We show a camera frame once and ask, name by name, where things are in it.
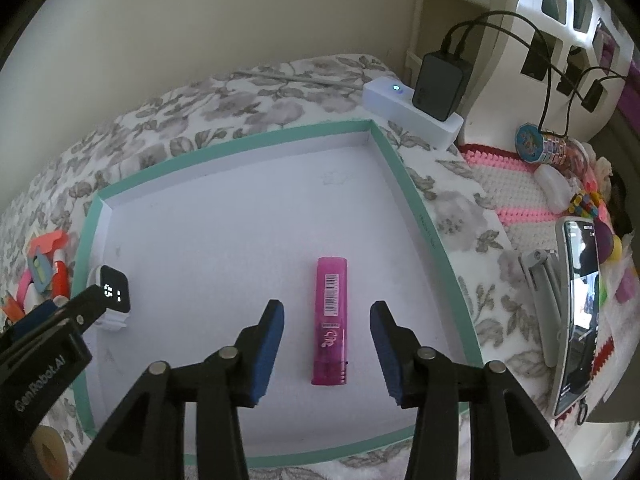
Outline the magenta lighter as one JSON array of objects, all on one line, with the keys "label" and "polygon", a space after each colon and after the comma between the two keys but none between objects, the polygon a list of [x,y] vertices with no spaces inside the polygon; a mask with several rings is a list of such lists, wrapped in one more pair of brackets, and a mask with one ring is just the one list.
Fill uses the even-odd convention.
[{"label": "magenta lighter", "polygon": [[317,261],[314,295],[314,386],[347,382],[348,278],[347,260],[321,257]]}]

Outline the blue toy gun green slider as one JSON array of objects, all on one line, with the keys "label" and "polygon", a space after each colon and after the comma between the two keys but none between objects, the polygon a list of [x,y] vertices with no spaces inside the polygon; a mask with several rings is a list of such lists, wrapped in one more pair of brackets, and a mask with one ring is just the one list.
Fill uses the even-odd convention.
[{"label": "blue toy gun green slider", "polygon": [[53,268],[49,258],[37,249],[35,255],[28,257],[27,264],[36,291],[43,294],[49,289],[53,278]]}]

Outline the pink plastic band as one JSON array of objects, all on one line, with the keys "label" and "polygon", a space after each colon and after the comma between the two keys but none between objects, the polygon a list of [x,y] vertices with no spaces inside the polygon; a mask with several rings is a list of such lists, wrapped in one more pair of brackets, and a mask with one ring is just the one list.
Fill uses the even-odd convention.
[{"label": "pink plastic band", "polygon": [[26,269],[18,281],[15,299],[19,304],[24,304],[29,285],[32,284],[32,274]]}]

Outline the colourful small toys pile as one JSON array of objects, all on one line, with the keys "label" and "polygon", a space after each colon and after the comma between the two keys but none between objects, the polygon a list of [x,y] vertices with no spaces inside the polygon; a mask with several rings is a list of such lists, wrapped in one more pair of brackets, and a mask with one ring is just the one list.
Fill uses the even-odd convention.
[{"label": "colourful small toys pile", "polygon": [[605,157],[598,157],[584,180],[570,179],[570,188],[574,196],[567,212],[594,222],[600,270],[608,296],[620,304],[638,297],[639,270],[631,247],[634,225],[626,209],[628,193],[622,177]]}]

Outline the coral toy gun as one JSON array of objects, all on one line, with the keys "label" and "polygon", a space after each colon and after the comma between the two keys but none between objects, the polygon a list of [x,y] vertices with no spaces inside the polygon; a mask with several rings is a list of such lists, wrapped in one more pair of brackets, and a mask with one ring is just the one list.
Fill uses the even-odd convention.
[{"label": "coral toy gun", "polygon": [[62,249],[68,242],[68,235],[65,231],[55,230],[46,234],[34,237],[28,245],[28,255],[33,257],[36,252],[50,256],[56,250]]}]

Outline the white smartwatch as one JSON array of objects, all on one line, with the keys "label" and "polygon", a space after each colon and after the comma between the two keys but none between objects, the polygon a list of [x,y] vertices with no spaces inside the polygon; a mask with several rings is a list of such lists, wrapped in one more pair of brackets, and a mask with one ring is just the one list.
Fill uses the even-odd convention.
[{"label": "white smartwatch", "polygon": [[99,286],[101,296],[106,301],[105,312],[96,321],[96,325],[112,332],[125,328],[131,312],[126,275],[111,266],[100,264],[89,273],[87,284]]}]

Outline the pink white crochet mat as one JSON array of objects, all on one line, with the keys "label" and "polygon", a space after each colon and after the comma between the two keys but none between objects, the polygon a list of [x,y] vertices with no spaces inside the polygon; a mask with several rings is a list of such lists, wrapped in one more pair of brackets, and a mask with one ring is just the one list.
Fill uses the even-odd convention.
[{"label": "pink white crochet mat", "polygon": [[[535,178],[537,167],[517,154],[478,144],[465,144],[461,153],[474,178],[495,204],[496,214],[516,252],[555,250],[556,220],[546,193]],[[588,393],[590,419],[634,419],[623,404],[623,377],[639,343],[639,277],[630,240],[624,240],[616,261],[608,260],[603,272],[604,324],[600,328],[593,383]]]}]

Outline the glitter candy tube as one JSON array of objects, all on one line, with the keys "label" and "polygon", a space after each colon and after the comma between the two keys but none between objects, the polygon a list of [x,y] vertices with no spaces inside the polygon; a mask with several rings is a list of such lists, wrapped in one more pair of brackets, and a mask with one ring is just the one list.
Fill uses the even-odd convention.
[{"label": "glitter candy tube", "polygon": [[514,134],[514,146],[518,156],[530,164],[562,165],[571,159],[587,160],[584,148],[568,136],[543,132],[533,124],[518,127]]}]

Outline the red glue bottle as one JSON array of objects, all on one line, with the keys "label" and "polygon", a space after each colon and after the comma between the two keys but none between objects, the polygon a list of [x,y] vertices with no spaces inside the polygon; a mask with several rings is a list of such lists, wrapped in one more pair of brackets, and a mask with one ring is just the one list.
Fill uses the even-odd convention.
[{"label": "red glue bottle", "polygon": [[58,307],[62,307],[70,300],[70,281],[68,280],[65,252],[62,248],[55,249],[52,266],[52,300]]}]

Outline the white charger block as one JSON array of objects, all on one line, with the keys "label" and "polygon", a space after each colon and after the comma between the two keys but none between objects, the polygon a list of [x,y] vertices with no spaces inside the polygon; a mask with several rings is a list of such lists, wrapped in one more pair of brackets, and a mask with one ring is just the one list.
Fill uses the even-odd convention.
[{"label": "white charger block", "polygon": [[43,304],[46,301],[40,292],[38,292],[37,287],[34,283],[30,283],[26,289],[23,307],[26,314],[29,314],[36,307],[39,307],[40,304]]}]

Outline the white small case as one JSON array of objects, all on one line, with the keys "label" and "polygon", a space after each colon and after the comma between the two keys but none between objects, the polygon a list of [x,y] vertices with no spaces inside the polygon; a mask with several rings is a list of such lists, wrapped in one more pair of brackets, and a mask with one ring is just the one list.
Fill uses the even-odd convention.
[{"label": "white small case", "polygon": [[534,179],[544,193],[547,205],[554,214],[562,214],[570,206],[575,193],[563,175],[550,165],[540,165]]}]

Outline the black power adapter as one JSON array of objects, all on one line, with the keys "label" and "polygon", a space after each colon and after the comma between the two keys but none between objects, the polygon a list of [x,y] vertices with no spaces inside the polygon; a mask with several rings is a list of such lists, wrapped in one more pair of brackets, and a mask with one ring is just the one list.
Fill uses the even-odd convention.
[{"label": "black power adapter", "polygon": [[453,54],[427,53],[414,87],[413,106],[440,122],[446,122],[460,104],[472,69],[471,63]]}]

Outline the grey phone stand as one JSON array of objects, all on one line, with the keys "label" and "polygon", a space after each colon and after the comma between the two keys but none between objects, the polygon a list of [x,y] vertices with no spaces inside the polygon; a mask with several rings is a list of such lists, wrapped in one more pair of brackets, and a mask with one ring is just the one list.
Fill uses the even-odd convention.
[{"label": "grey phone stand", "polygon": [[559,355],[561,327],[558,256],[537,249],[518,256],[536,310],[542,354],[548,367],[555,367]]}]

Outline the smartphone on stand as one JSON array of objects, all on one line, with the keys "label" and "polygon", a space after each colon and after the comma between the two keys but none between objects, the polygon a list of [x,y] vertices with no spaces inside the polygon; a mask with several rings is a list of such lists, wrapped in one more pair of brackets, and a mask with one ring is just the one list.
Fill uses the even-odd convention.
[{"label": "smartphone on stand", "polygon": [[559,418],[584,397],[590,386],[599,329],[600,266],[591,219],[560,219],[556,239],[561,322],[551,416]]}]

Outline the white power strip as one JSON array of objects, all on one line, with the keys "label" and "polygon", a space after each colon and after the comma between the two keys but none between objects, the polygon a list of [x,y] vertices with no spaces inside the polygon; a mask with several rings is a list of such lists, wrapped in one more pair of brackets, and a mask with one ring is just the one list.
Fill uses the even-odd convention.
[{"label": "white power strip", "polygon": [[435,150],[446,150],[457,139],[464,119],[457,113],[444,122],[412,104],[413,90],[392,77],[378,77],[362,87],[362,106],[388,122],[420,136]]}]

